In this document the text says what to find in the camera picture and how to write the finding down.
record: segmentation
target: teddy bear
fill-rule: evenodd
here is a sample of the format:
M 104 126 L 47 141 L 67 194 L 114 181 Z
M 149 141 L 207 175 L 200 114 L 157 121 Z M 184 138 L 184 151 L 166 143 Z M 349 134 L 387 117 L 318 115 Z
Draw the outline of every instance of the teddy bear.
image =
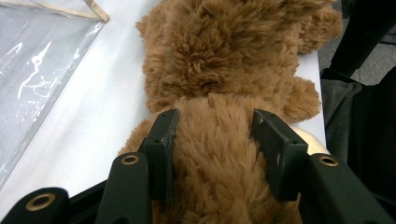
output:
M 172 203 L 154 223 L 301 223 L 298 202 L 279 202 L 250 135 L 253 110 L 288 124 L 314 117 L 314 83 L 295 76 L 299 54 L 341 33 L 332 0 L 162 0 L 136 24 L 146 47 L 152 116 L 120 154 L 137 151 L 157 116 L 179 111 Z

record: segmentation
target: clear plastic bag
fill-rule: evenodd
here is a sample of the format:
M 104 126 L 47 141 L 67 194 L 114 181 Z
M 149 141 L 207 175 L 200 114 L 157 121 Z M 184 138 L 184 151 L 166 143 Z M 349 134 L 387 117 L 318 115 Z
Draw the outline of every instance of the clear plastic bag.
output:
M 108 20 L 86 2 L 0 1 L 0 189 Z

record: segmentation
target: brown fur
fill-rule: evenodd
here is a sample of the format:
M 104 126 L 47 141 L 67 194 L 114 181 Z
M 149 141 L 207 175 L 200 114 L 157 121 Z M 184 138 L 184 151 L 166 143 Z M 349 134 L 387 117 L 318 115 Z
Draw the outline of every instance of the brown fur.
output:
M 159 112 L 180 111 L 174 202 L 154 204 L 156 223 L 300 223 L 280 203 L 249 136 L 254 108 L 286 122 L 312 118 L 314 84 L 295 77 L 298 53 L 339 35 L 330 0 L 162 0 L 137 24 L 147 56 L 153 116 L 120 153 L 136 151 Z

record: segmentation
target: cream-colored object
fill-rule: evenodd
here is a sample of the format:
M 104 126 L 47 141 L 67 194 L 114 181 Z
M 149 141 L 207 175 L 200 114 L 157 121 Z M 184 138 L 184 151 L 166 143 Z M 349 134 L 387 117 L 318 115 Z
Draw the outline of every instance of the cream-colored object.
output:
M 0 5 L 8 7 L 40 8 L 65 16 L 108 21 L 109 17 L 94 0 L 0 0 Z
M 324 154 L 330 154 L 330 152 L 324 147 L 319 140 L 312 135 L 312 133 L 309 133 L 301 128 L 297 127 L 291 127 L 300 137 L 302 137 L 305 142 L 308 144 L 308 154 L 316 154 L 316 153 L 324 153 Z

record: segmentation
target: stuffed animal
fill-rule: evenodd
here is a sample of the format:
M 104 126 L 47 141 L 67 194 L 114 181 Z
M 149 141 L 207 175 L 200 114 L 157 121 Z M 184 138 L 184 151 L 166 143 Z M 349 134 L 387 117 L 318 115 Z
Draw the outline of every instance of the stuffed animal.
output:
M 295 76 L 299 53 L 341 33 L 331 0 L 162 0 L 137 28 L 152 118 L 120 151 L 137 151 L 153 121 L 177 108 L 172 203 L 155 223 L 301 223 L 277 201 L 250 136 L 254 108 L 287 123 L 319 112 L 314 83 Z

